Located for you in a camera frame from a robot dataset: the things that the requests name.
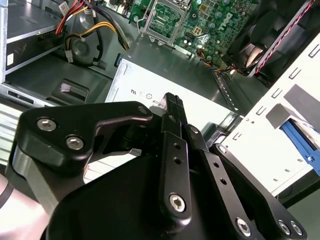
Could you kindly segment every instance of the label sticker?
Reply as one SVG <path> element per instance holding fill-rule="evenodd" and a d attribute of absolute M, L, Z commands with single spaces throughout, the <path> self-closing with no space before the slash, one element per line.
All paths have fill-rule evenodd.
<path fill-rule="evenodd" d="M 14 54 L 11 53 L 8 56 L 6 56 L 6 65 L 9 66 L 14 63 Z"/>
<path fill-rule="evenodd" d="M 86 9 L 86 10 L 84 10 L 84 14 L 86 14 L 86 15 L 91 15 L 91 14 L 92 14 L 91 9 Z"/>
<path fill-rule="evenodd" d="M 67 12 L 69 11 L 69 6 L 67 2 L 63 2 L 59 5 L 59 9 L 62 13 L 63 16 L 65 16 L 67 14 Z"/>

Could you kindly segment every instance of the silver screw head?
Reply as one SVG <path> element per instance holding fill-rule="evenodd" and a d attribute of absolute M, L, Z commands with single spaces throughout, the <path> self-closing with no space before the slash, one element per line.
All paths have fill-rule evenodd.
<path fill-rule="evenodd" d="M 174 116 L 172 116 L 172 115 L 169 115 L 169 119 L 170 119 L 172 122 L 174 122 L 174 123 L 177 122 L 176 119 L 174 118 Z"/>
<path fill-rule="evenodd" d="M 287 234 L 287 235 L 290 235 L 291 232 L 290 232 L 290 229 L 288 228 L 288 226 L 283 222 L 283 221 L 279 221 L 279 225 L 280 225 L 280 228 L 282 229 L 282 231 Z"/>
<path fill-rule="evenodd" d="M 296 232 L 297 234 L 299 234 L 300 236 L 302 236 L 303 233 L 302 233 L 301 228 L 298 227 L 298 225 L 297 225 L 294 221 L 291 222 L 291 226 L 293 227 L 293 229 L 295 230 L 295 232 Z"/>
<path fill-rule="evenodd" d="M 39 129 L 41 129 L 43 131 L 47 131 L 47 132 L 51 132 L 57 128 L 56 123 L 50 119 L 47 119 L 47 118 L 43 118 L 43 119 L 38 120 L 36 122 L 36 125 L 38 126 Z"/>
<path fill-rule="evenodd" d="M 185 201 L 177 194 L 171 194 L 169 197 L 170 203 L 174 210 L 182 213 L 186 209 Z"/>
<path fill-rule="evenodd" d="M 76 136 L 70 136 L 66 139 L 66 145 L 72 150 L 80 150 L 84 147 L 84 142 Z"/>
<path fill-rule="evenodd" d="M 191 131 L 194 132 L 195 134 L 198 134 L 198 133 L 199 133 L 198 129 L 196 129 L 194 126 L 191 126 L 190 129 L 191 129 Z"/>
<path fill-rule="evenodd" d="M 236 219 L 236 225 L 243 235 L 245 235 L 246 237 L 251 236 L 250 227 L 244 220 L 242 220 L 241 218 L 238 217 Z"/>
<path fill-rule="evenodd" d="M 223 152 L 224 154 L 227 153 L 227 150 L 223 146 L 218 146 L 218 149 Z"/>

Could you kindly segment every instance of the cooling fan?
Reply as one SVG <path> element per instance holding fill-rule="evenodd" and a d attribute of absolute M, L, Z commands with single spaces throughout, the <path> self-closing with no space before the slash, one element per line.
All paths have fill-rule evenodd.
<path fill-rule="evenodd" d="M 320 1 L 261 0 L 223 60 L 274 83 L 320 31 Z"/>

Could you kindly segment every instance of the red wire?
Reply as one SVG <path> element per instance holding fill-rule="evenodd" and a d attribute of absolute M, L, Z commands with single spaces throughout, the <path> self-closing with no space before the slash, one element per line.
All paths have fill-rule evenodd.
<path fill-rule="evenodd" d="M 309 2 L 309 4 L 306 6 L 306 8 L 303 10 L 302 13 L 299 14 L 299 16 L 294 20 L 294 22 L 289 26 L 289 28 L 284 32 L 284 34 L 280 37 L 278 42 L 274 45 L 274 47 L 271 49 L 269 54 L 266 56 L 266 58 L 263 60 L 261 65 L 256 68 L 255 73 L 259 73 L 259 71 L 265 66 L 266 62 L 270 59 L 271 55 L 275 52 L 276 48 L 280 45 L 280 43 L 283 41 L 283 39 L 288 35 L 288 33 L 291 31 L 291 29 L 300 21 L 300 19 L 304 16 L 306 12 L 309 11 L 312 4 L 314 4 L 316 0 L 312 0 Z"/>
<path fill-rule="evenodd" d="M 82 2 L 79 6 L 73 8 L 76 5 L 77 2 L 78 2 L 78 0 L 75 0 L 73 5 L 72 5 L 72 7 L 70 8 L 70 10 L 66 13 L 65 16 L 63 16 L 61 22 L 59 23 L 59 25 L 58 25 L 58 27 L 57 27 L 57 29 L 55 31 L 56 35 L 58 35 L 58 34 L 60 34 L 62 32 L 63 26 L 65 25 L 65 22 L 68 19 L 68 17 L 85 5 L 85 3 Z"/>

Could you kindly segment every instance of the blue latch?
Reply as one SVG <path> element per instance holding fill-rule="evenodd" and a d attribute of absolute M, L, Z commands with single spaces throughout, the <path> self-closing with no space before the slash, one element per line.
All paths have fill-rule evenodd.
<path fill-rule="evenodd" d="M 309 127 L 316 135 L 319 135 L 314 128 L 310 128 L 310 126 L 307 127 Z M 283 124 L 280 129 L 285 132 L 299 153 L 303 156 L 304 160 L 310 164 L 320 176 L 320 150 L 319 146 L 312 142 L 312 137 L 306 136 L 307 133 L 303 131 L 301 125 L 299 127 L 299 123 L 292 119 Z"/>

